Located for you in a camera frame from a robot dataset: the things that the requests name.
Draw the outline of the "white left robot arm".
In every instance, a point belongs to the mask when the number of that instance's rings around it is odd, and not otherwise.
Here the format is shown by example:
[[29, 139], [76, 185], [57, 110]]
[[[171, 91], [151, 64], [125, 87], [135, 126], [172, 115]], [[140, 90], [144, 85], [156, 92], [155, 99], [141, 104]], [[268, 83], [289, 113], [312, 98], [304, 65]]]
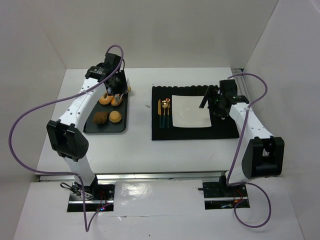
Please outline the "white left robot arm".
[[50, 120], [47, 133], [50, 145], [75, 173], [75, 185], [86, 193], [95, 195], [98, 179], [87, 159], [89, 142], [83, 135], [85, 123], [105, 93], [109, 95], [127, 92], [125, 73], [121, 70], [123, 57], [107, 52], [104, 62], [87, 70], [82, 87], [65, 113], [58, 120]]

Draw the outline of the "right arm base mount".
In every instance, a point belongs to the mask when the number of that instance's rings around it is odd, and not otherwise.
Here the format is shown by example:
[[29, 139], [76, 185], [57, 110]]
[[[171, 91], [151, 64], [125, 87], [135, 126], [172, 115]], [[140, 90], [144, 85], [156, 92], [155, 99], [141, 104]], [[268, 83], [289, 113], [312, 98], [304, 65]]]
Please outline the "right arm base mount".
[[226, 177], [220, 176], [217, 181], [203, 182], [197, 190], [203, 193], [205, 210], [225, 210], [250, 208], [247, 188], [244, 184], [229, 186]]

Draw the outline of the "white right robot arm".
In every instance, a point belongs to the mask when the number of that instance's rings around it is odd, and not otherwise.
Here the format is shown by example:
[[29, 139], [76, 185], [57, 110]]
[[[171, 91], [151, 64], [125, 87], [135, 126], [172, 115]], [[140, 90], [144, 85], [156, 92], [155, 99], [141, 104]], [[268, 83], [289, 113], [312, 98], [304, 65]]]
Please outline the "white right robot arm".
[[252, 111], [252, 103], [238, 94], [234, 79], [209, 86], [199, 107], [220, 119], [230, 117], [239, 131], [239, 141], [230, 169], [224, 174], [226, 184], [235, 186], [253, 179], [276, 177], [282, 173], [285, 142], [275, 137]]

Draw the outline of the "metal tongs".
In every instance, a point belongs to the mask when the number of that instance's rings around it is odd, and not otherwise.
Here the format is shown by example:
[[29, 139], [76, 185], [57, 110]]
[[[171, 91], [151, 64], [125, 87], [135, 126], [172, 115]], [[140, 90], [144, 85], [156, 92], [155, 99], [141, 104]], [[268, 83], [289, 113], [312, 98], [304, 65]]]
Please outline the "metal tongs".
[[[130, 80], [129, 80], [129, 78], [126, 79], [126, 84], [127, 84], [127, 87], [128, 87], [128, 85], [130, 85]], [[125, 93], [116, 94], [116, 95], [115, 95], [116, 101], [119, 102], [119, 101], [123, 98], [124, 94], [127, 94], [127, 93], [128, 93], [128, 91], [125, 92]]]

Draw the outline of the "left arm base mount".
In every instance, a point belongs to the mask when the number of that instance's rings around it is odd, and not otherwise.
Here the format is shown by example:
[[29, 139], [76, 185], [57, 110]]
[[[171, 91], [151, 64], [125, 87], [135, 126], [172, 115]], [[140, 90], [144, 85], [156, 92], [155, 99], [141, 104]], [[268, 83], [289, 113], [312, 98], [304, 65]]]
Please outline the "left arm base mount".
[[[69, 191], [69, 199], [67, 205], [68, 213], [83, 212], [83, 193], [75, 183], [60, 183], [60, 187]], [[115, 182], [103, 182], [97, 185], [97, 192], [92, 195], [85, 192], [85, 207], [87, 212], [113, 212], [115, 197]]]

